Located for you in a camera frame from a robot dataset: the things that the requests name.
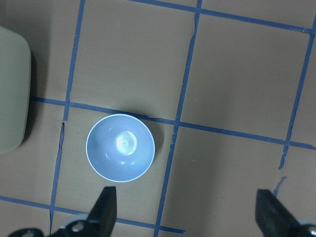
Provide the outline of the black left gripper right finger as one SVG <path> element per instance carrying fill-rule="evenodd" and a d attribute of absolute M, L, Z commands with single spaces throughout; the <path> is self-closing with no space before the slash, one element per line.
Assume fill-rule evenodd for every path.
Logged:
<path fill-rule="evenodd" d="M 270 190 L 256 193 L 255 221 L 265 237 L 296 237 L 301 225 Z"/>

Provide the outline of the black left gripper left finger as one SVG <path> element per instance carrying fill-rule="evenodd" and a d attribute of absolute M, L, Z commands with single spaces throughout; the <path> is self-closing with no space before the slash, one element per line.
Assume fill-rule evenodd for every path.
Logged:
<path fill-rule="evenodd" d="M 110 237 L 117 220 L 116 187 L 105 187 L 90 211 L 87 222 L 96 230 L 99 237 Z"/>

